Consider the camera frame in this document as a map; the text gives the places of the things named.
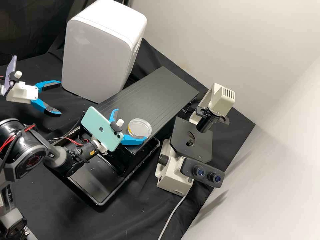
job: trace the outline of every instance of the black stage plate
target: black stage plate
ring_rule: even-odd
[[[136,154],[198,93],[168,69],[160,67],[100,103],[96,109],[109,119],[112,110],[119,108],[118,118],[124,120],[124,126],[134,118],[142,118],[150,123],[152,133],[143,144],[126,146],[131,153]]]
[[[197,125],[182,118],[176,117],[170,145],[181,156],[190,157],[201,162],[210,162],[212,159],[212,132],[201,133]]]

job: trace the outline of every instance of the microscope cable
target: microscope cable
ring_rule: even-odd
[[[169,224],[169,222],[170,222],[170,220],[171,220],[174,212],[175,212],[175,211],[178,209],[178,207],[181,205],[181,203],[183,202],[183,200],[184,200],[184,199],[186,198],[186,196],[188,195],[188,192],[189,192],[189,191],[190,191],[190,189],[187,191],[186,195],[184,195],[183,198],[181,198],[180,202],[178,202],[178,204],[176,205],[176,207],[172,210],[172,212],[171,212],[171,214],[170,214],[170,216],[169,216],[166,224],[164,225],[164,227],[163,227],[163,229],[162,229],[162,231],[161,231],[161,233],[160,233],[160,236],[159,236],[158,240],[161,240],[161,237],[162,237],[164,231],[166,230],[166,228],[167,228],[167,226],[168,226],[168,224]]]

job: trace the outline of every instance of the white wall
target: white wall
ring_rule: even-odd
[[[320,238],[320,58],[256,126],[183,240]]]
[[[146,40],[256,123],[320,55],[317,0],[131,0]]]

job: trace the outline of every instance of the microscope focus knob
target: microscope focus knob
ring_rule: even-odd
[[[161,154],[159,157],[158,163],[165,166],[167,165],[168,161],[169,161],[169,157],[167,155]]]

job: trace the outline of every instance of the petri dish lid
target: petri dish lid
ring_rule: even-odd
[[[150,123],[141,118],[132,119],[128,124],[128,132],[131,136],[150,137],[152,127]]]

